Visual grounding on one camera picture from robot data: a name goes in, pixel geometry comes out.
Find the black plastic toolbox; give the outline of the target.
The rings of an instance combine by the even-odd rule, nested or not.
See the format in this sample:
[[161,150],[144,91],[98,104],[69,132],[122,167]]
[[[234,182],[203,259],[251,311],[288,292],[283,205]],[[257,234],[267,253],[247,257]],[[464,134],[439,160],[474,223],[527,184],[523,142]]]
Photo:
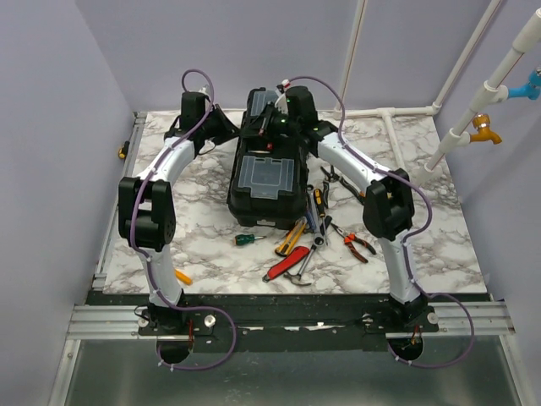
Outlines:
[[235,150],[227,206],[243,227],[290,229],[307,208],[307,153],[298,134],[243,137],[243,120],[257,116],[277,94],[264,87],[249,92]]

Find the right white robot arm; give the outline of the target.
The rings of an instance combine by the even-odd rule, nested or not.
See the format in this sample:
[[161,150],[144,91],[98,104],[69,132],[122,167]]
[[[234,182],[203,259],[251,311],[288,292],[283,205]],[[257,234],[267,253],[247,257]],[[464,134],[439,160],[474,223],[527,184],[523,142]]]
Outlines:
[[363,223],[378,239],[389,275],[394,303],[388,313],[390,324],[401,332],[417,325],[426,301],[416,280],[409,244],[415,234],[416,187],[408,173],[380,165],[346,140],[341,125],[320,119],[313,95],[305,86],[251,90],[241,135],[248,140],[293,140],[303,153],[336,167],[363,191]]

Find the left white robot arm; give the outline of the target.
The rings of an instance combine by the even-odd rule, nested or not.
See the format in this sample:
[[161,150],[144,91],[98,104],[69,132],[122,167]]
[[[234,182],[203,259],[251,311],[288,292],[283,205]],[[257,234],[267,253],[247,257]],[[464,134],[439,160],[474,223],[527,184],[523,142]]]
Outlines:
[[185,91],[181,110],[166,132],[153,161],[137,176],[118,185],[118,233],[140,258],[150,288],[150,302],[164,307],[158,323],[170,334],[187,325],[187,313],[177,305],[183,290],[175,276],[170,243],[177,218],[173,186],[206,142],[221,145],[237,138],[240,129],[213,102],[210,87]]

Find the green stubby screwdriver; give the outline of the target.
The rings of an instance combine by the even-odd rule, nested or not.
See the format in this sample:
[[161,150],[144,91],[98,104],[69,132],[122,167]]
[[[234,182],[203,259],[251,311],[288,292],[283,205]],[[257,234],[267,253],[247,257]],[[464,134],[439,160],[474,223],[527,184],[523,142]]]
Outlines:
[[235,246],[245,246],[253,244],[261,239],[265,239],[265,236],[256,236],[254,234],[238,234],[234,237]]

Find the yellow utility knife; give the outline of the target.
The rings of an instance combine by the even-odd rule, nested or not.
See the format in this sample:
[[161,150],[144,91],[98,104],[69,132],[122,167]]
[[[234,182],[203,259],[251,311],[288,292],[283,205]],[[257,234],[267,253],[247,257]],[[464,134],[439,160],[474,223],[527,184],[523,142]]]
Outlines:
[[306,217],[301,217],[295,223],[294,227],[288,232],[282,243],[275,248],[275,253],[280,257],[287,257],[295,248],[300,237],[303,235],[307,227]]

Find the ratchet wrench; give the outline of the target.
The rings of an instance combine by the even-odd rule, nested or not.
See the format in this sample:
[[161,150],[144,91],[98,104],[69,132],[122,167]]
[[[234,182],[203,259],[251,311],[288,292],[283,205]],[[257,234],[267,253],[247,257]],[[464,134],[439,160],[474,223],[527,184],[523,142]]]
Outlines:
[[314,231],[314,245],[320,247],[324,244],[328,244],[327,241],[327,228],[331,225],[332,217],[325,216],[318,220],[318,226]]

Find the orange black pliers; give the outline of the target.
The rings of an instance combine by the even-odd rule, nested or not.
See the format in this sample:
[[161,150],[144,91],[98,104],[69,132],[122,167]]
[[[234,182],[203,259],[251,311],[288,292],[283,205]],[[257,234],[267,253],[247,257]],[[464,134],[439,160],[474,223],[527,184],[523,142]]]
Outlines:
[[348,247],[352,256],[361,263],[367,264],[369,260],[358,251],[357,245],[364,247],[371,255],[377,254],[374,246],[367,240],[359,238],[355,233],[350,233],[344,230],[343,228],[337,226],[334,222],[331,223],[331,226],[342,237],[343,243]]

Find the steel claw hammer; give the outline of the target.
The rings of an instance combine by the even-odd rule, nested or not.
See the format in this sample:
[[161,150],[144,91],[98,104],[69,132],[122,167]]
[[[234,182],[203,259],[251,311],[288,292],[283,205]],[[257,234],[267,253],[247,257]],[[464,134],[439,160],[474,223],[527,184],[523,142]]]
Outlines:
[[289,280],[292,284],[298,286],[298,287],[308,287],[312,283],[303,280],[303,274],[308,268],[308,264],[310,263],[310,260],[314,254],[314,250],[310,250],[306,256],[306,258],[303,260],[301,267],[299,268],[298,272],[295,274],[291,274],[290,272],[286,272],[284,277]]

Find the orange pipe tap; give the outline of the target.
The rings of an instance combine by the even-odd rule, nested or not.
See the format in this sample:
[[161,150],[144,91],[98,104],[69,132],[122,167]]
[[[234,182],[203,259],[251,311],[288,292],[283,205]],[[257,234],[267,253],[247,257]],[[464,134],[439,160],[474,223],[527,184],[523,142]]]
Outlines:
[[472,143],[491,141],[494,145],[498,145],[502,142],[500,136],[490,128],[491,120],[488,114],[477,114],[472,120],[472,125],[476,130],[475,134],[470,134]]

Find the blue pipe fitting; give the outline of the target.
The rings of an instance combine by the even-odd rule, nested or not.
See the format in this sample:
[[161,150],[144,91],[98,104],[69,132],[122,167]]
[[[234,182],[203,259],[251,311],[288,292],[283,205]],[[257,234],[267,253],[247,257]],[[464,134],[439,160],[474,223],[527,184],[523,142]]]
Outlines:
[[527,79],[527,83],[517,87],[508,89],[508,99],[525,97],[528,100],[536,101],[540,96],[541,87],[541,68],[538,66]]

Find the blue clear-handled screwdriver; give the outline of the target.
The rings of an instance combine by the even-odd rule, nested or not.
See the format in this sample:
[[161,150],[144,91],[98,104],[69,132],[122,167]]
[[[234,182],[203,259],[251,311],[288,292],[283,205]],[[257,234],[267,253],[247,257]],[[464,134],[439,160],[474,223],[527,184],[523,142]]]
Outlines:
[[310,203],[307,204],[306,218],[311,232],[315,232],[318,228],[318,221],[317,217],[313,214],[312,205]]

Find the orange handled screwdriver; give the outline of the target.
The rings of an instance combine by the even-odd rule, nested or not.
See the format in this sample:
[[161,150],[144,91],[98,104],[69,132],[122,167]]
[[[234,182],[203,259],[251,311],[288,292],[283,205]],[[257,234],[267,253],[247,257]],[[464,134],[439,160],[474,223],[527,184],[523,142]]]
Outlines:
[[185,275],[183,272],[179,271],[178,269],[175,270],[175,277],[177,280],[185,285],[190,286],[193,283],[193,280],[191,277]]

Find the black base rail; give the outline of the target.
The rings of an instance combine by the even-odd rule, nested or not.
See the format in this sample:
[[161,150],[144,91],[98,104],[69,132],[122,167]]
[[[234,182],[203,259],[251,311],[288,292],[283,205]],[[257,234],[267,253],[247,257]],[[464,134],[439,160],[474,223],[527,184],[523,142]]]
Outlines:
[[[494,302],[485,294],[466,294],[457,304]],[[426,301],[414,314],[402,314],[385,294],[188,294],[183,310],[151,309],[144,295],[116,296],[100,292],[88,304],[132,305],[142,327],[139,333],[186,334],[185,341],[145,340],[173,351],[192,348],[199,353],[301,352],[362,349],[384,352],[388,342],[426,340],[421,329],[438,329],[429,319],[433,303],[455,303],[449,299]]]

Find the white pvc pipe frame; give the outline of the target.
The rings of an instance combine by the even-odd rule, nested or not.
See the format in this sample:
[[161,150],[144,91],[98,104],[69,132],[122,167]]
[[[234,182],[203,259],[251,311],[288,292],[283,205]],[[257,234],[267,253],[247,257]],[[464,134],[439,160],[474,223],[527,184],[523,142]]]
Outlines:
[[[446,97],[451,93],[453,85],[459,78],[462,69],[466,66],[468,59],[473,55],[477,44],[482,40],[484,32],[489,28],[489,24],[499,11],[501,4],[501,1],[492,1],[489,3],[489,6],[484,11],[476,28],[468,39],[466,46],[456,60],[440,92],[430,105],[424,107],[378,107],[374,109],[353,110],[350,112],[344,107],[335,106],[335,109],[333,110],[334,118],[339,118],[344,114],[347,118],[382,119],[391,139],[396,162],[399,166],[402,166],[402,153],[400,152],[392,119],[395,116],[435,116],[440,112]],[[437,166],[445,158],[447,153],[459,146],[466,146],[472,143],[470,141],[470,134],[476,133],[476,130],[472,125],[472,120],[477,114],[484,113],[484,109],[489,105],[510,100],[507,98],[509,87],[504,85],[505,79],[520,62],[522,57],[528,52],[531,52],[539,43],[540,11],[536,10],[516,35],[509,52],[504,56],[489,78],[476,90],[466,111],[459,118],[458,122],[451,126],[430,159],[424,163],[417,174],[414,175],[414,183],[416,185],[422,186],[435,176]]]

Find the aluminium frame rail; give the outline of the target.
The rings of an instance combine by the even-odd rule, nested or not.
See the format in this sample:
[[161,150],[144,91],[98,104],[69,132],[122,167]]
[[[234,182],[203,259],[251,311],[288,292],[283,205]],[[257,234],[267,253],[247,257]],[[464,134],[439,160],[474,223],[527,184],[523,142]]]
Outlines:
[[[476,336],[505,336],[516,332],[511,315],[503,302],[466,302],[467,311],[455,303],[433,303],[434,314],[430,320],[438,329],[431,332],[421,329],[423,337],[466,337],[470,333],[469,320],[473,321]],[[186,334],[158,332],[139,333],[142,323],[132,305],[105,306],[83,305],[72,311],[67,338],[75,340],[163,339],[185,341]]]

